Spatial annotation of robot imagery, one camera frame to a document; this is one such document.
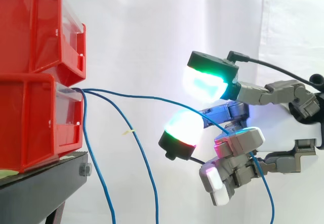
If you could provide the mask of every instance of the led light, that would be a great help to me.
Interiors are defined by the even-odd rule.
[[[221,77],[188,66],[185,68],[183,85],[190,95],[208,103],[219,100],[228,86]]]
[[[165,127],[165,131],[177,140],[196,146],[204,129],[202,117],[190,110],[177,112]]]

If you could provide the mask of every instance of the gray bracket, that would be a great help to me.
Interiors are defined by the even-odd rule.
[[[250,105],[266,105],[269,103],[292,103],[303,118],[313,116],[319,111],[315,95],[306,90],[305,85],[297,80],[277,81],[265,87],[241,83],[237,101]]]
[[[268,172],[301,172],[301,156],[314,155],[316,155],[315,139],[299,139],[296,140],[295,148],[292,151],[270,153],[264,160],[260,159],[259,163],[264,174]],[[260,177],[260,172],[256,166],[255,169],[258,177]]]
[[[218,124],[229,121],[244,121],[249,117],[249,106],[238,101],[230,101],[226,104],[214,106],[201,111],[207,117]],[[213,123],[203,118],[204,128],[212,126]]]

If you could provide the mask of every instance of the robotic arm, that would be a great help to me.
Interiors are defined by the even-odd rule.
[[[201,111],[218,124],[229,122],[225,127],[229,134],[222,133],[215,138],[217,157],[203,164],[199,171],[205,190],[216,206],[227,204],[236,188],[261,176],[249,152],[271,152],[264,159],[258,158],[266,175],[301,172],[307,165],[304,160],[316,160],[315,148],[324,148],[324,93],[313,94],[297,80],[278,81],[265,87],[238,82],[238,67],[234,63],[237,58],[249,59],[235,52],[230,52],[227,59],[193,52],[188,62],[195,70],[212,71],[214,76],[223,78],[227,86],[220,98],[231,100]],[[203,81],[202,77],[191,81],[194,86],[189,93],[199,92],[199,85],[204,85],[208,92],[204,95],[200,91],[199,95],[204,98],[213,98],[212,86],[222,87],[211,80]],[[202,121],[204,128],[213,125],[205,118]],[[166,147],[168,143],[163,138],[159,142],[166,155],[174,149]],[[178,151],[173,155],[188,160],[187,153],[184,156]]]

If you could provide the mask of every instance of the red plastic bin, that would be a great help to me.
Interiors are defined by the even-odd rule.
[[[24,172],[82,146],[82,95],[50,74],[0,74],[0,169]]]
[[[66,0],[0,0],[0,73],[50,73],[71,86],[86,78],[86,27]]]

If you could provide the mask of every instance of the blue cable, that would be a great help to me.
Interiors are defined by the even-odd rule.
[[[127,125],[129,126],[129,128],[131,130],[134,130],[133,126],[131,125],[131,123],[128,121],[128,119],[126,118],[126,116],[124,115],[124,113],[119,109],[119,107],[113,102],[111,101],[110,99],[108,99],[107,97],[105,96],[102,96],[98,93],[94,93],[94,92],[91,92],[91,91],[84,91],[85,93],[88,93],[88,94],[91,94],[91,95],[95,95],[95,96],[98,96],[106,101],[108,101],[111,105],[113,105],[116,110],[120,113],[120,115],[123,117],[123,119],[126,121]],[[151,183],[152,183],[152,187],[153,187],[153,190],[154,190],[154,197],[155,197],[155,223],[158,224],[158,197],[157,197],[157,189],[156,189],[156,186],[155,186],[155,182],[154,182],[154,179],[153,179],[153,175],[152,175],[152,172],[151,172],[151,169],[150,169],[150,166],[148,164],[148,161],[147,161],[147,158],[146,158],[146,155],[145,155],[145,152],[144,152],[144,149],[142,147],[142,144],[136,134],[135,131],[133,131],[133,135],[136,139],[136,142],[137,142],[137,145],[142,153],[142,157],[144,159],[144,162],[145,162],[145,165],[146,165],[146,168],[147,168],[147,172],[148,172],[148,175],[150,177],[150,180],[151,180]]]
[[[268,191],[268,195],[269,195],[270,202],[271,202],[271,208],[272,208],[272,216],[271,216],[271,222],[270,222],[270,224],[273,224],[273,220],[274,220],[274,203],[273,203],[273,198],[272,198],[272,195],[271,195],[271,192],[270,192],[269,186],[268,186],[268,184],[267,184],[267,181],[265,180],[265,177],[264,177],[263,171],[262,171],[262,169],[261,169],[261,166],[260,166],[260,164],[259,164],[259,161],[256,159],[256,157],[253,155],[252,152],[250,152],[250,156],[252,157],[252,159],[253,159],[255,165],[257,165],[257,168],[258,168],[258,170],[259,170],[259,172],[260,172],[260,175],[261,175],[261,177],[262,177],[262,180],[263,180],[263,182],[264,182],[264,185],[265,185],[265,187],[266,187],[266,189],[267,189],[267,191]]]
[[[101,174],[100,168],[98,166],[97,160],[96,160],[95,155],[94,155],[94,153],[92,151],[92,148],[91,148],[91,145],[90,145],[90,142],[89,142],[89,138],[88,138],[88,133],[87,133],[87,128],[86,128],[87,109],[88,109],[87,97],[86,97],[85,93],[81,89],[79,89],[79,88],[73,88],[73,89],[80,91],[80,93],[82,94],[83,99],[84,99],[85,106],[84,106],[84,113],[83,113],[83,134],[85,135],[86,144],[87,144],[88,151],[89,151],[89,154],[91,156],[93,165],[95,166],[95,169],[96,169],[97,174],[99,176],[99,179],[100,179],[100,182],[102,184],[103,190],[105,192],[105,196],[106,196],[106,199],[107,199],[107,202],[108,202],[108,205],[109,205],[109,209],[110,209],[110,212],[111,212],[112,224],[116,224],[115,210],[113,208],[111,198],[109,196],[108,188],[107,188],[107,185],[105,183],[105,180],[103,179],[103,176]]]
[[[116,93],[116,92],[112,92],[112,91],[107,91],[107,90],[103,90],[103,89],[95,89],[95,88],[89,88],[89,89],[83,89],[84,92],[86,93],[89,93],[90,91],[99,91],[99,92],[105,92],[105,93],[109,93],[109,94],[112,94],[112,95],[116,95],[116,96],[122,96],[122,97],[130,97],[130,98],[143,98],[143,99],[154,99],[154,100],[160,100],[160,101],[165,101],[165,102],[168,102],[168,103],[171,103],[171,104],[175,104],[175,105],[178,105],[178,106],[181,106],[181,107],[184,107],[186,109],[189,109],[199,115],[201,115],[203,118],[207,119],[208,121],[210,121],[212,124],[214,124],[216,127],[218,127],[219,129],[221,129],[223,132],[225,132],[227,135],[229,134],[229,132],[224,129],[223,127],[221,127],[220,125],[218,125],[216,122],[214,122],[213,120],[211,120],[209,117],[207,117],[206,115],[202,114],[201,112],[187,106],[187,105],[184,105],[184,104],[181,104],[179,102],[175,102],[175,101],[171,101],[171,100],[168,100],[168,99],[164,99],[164,98],[161,98],[161,97],[155,97],[155,96],[137,96],[137,95],[126,95],[126,94],[121,94],[121,93]],[[255,158],[255,156],[253,155],[252,152],[250,152],[250,156],[252,157],[253,161],[255,162],[260,174],[261,174],[261,177],[262,177],[262,180],[264,182],[264,185],[267,189],[267,192],[269,194],[269,198],[270,198],[270,202],[271,202],[271,207],[272,207],[272,216],[271,216],[271,222],[270,224],[273,224],[273,221],[274,221],[274,203],[273,203],[273,198],[272,198],[272,195],[271,195],[271,192],[270,192],[270,189],[269,189],[269,186],[267,184],[267,181],[265,180],[265,177],[264,177],[264,174],[263,174],[263,171],[261,169],[261,166],[258,162],[258,160]]]
[[[214,124],[216,127],[218,127],[219,129],[221,129],[223,132],[225,132],[226,134],[229,134],[229,132],[224,129],[223,127],[221,127],[219,124],[217,124],[216,122],[214,122],[213,120],[211,120],[210,118],[208,118],[206,115],[202,114],[201,112],[193,109],[192,107],[189,107],[187,105],[184,105],[182,103],[176,102],[176,101],[171,101],[168,99],[164,99],[161,97],[156,97],[156,96],[134,96],[134,95],[126,95],[126,94],[120,94],[120,93],[116,93],[116,92],[112,92],[112,91],[107,91],[107,90],[103,90],[103,89],[94,89],[94,88],[89,88],[89,89],[83,89],[85,92],[86,91],[99,91],[99,92],[105,92],[105,93],[109,93],[112,95],[116,95],[116,96],[122,96],[122,97],[131,97],[131,98],[143,98],[143,99],[154,99],[154,100],[159,100],[159,101],[165,101],[171,104],[175,104],[181,107],[184,107],[186,109],[189,109],[193,112],[195,112],[196,114],[199,114],[200,116],[202,116],[203,118],[207,119],[208,121],[210,121],[212,124]]]

